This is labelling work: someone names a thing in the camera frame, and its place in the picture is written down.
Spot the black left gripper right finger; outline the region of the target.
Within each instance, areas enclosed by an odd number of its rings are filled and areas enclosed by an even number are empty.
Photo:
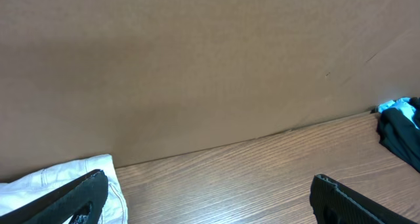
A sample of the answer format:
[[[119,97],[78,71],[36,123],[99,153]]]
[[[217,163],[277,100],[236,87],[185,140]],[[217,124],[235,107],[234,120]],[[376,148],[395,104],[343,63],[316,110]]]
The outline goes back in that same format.
[[[314,176],[309,201],[321,224],[415,224],[324,174]]]

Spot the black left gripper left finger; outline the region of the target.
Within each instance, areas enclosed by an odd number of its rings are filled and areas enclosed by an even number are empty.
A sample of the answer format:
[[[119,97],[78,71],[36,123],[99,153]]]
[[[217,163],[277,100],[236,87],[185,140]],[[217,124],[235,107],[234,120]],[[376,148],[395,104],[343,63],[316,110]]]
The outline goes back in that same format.
[[[108,178],[94,169],[1,216],[4,224],[98,223],[108,197]]]

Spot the beige cotton shorts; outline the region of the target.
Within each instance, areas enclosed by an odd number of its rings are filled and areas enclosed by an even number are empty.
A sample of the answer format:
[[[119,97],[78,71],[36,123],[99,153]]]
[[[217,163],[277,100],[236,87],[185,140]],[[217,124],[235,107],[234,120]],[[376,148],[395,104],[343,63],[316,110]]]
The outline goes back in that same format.
[[[94,169],[101,169],[108,178],[108,197],[98,222],[127,224],[127,203],[109,154],[57,164],[11,183],[1,183],[1,215],[17,210]]]

